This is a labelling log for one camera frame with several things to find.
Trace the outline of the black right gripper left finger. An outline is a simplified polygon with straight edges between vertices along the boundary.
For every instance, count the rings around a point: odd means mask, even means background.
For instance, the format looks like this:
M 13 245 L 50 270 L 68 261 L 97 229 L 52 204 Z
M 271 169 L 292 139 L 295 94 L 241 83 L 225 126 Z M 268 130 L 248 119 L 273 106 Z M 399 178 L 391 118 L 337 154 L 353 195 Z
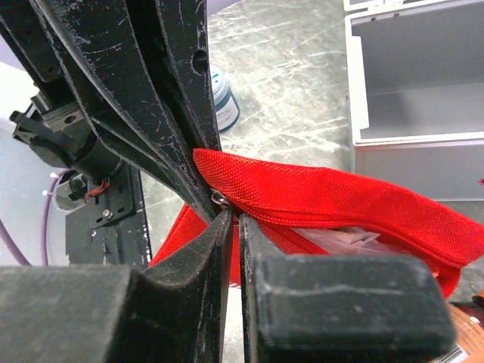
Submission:
M 220 362 L 231 213 L 158 265 L 3 267 L 3 362 Z

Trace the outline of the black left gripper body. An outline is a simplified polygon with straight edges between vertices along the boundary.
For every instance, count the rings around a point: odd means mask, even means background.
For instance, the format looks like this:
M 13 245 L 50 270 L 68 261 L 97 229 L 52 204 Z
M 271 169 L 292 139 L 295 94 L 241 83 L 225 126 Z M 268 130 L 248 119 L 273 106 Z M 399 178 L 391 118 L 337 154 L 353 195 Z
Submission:
M 109 151 L 88 124 L 69 86 L 53 85 L 21 71 L 15 84 L 28 92 L 26 108 L 13 110 L 13 139 L 28 146 L 43 163 L 76 172 L 86 182 L 74 193 L 83 200 L 97 197 L 114 185 L 125 163 Z

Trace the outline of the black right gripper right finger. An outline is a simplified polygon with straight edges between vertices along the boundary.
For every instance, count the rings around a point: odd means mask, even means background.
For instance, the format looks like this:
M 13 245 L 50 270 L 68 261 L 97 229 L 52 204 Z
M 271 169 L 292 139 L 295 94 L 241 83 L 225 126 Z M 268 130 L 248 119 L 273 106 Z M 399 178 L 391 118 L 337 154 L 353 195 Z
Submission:
M 247 362 L 429 362 L 456 332 L 430 270 L 411 256 L 289 255 L 239 220 Z

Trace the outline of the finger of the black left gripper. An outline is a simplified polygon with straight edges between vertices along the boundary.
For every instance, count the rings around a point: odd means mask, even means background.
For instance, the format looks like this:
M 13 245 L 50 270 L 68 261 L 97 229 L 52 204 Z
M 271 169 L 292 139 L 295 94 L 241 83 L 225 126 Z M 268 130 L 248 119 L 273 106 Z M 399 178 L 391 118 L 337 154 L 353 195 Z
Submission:
M 65 82 L 102 144 L 216 217 L 194 164 L 156 1 L 3 1 L 1 35 L 33 79 Z
M 205 1 L 156 1 L 169 67 L 186 113 L 191 148 L 219 150 L 219 130 L 209 74 Z

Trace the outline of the printed clear plastic packet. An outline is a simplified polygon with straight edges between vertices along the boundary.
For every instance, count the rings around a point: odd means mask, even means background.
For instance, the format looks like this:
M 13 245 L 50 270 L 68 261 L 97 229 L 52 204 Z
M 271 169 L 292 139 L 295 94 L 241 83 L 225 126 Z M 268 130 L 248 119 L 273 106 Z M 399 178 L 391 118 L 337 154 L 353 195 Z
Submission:
M 408 251 L 380 241 L 380 234 L 357 227 L 337 229 L 294 228 L 298 235 L 332 255 L 408 254 Z

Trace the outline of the red first aid pouch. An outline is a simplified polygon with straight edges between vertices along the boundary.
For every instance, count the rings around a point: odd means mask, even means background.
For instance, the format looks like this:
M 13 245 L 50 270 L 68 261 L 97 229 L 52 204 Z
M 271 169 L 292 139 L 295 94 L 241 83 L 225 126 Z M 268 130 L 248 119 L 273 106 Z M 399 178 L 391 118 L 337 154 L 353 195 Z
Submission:
M 483 255 L 483 226 L 386 181 L 337 169 L 272 163 L 196 149 L 201 175 L 237 211 L 255 218 L 285 253 L 320 254 L 297 228 L 361 227 L 416 256 L 451 296 L 463 267 Z

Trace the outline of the brown medicine bottle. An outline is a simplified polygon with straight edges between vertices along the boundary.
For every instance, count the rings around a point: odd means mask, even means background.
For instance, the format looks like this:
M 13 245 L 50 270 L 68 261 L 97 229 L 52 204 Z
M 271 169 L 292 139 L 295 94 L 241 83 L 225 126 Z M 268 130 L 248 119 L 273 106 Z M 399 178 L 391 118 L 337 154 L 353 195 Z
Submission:
M 449 352 L 434 362 L 483 363 L 483 292 L 468 302 L 450 302 L 449 310 L 457 340 Z

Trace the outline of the grey metal case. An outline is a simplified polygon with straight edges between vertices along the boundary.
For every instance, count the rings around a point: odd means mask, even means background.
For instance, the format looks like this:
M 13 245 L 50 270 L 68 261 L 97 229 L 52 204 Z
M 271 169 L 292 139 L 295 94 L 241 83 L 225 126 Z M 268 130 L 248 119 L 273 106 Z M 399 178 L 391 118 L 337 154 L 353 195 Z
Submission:
M 483 199 L 483 3 L 346 1 L 352 171 Z

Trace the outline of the white round jar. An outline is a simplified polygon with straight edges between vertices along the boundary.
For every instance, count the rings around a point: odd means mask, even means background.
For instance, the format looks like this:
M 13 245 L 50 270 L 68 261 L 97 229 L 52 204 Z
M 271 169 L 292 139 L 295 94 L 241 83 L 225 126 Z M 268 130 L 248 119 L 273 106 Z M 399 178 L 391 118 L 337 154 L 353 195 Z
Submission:
M 210 66 L 210 76 L 216 120 L 219 131 L 224 132 L 233 127 L 238 121 L 240 107 L 224 71 L 212 64 Z

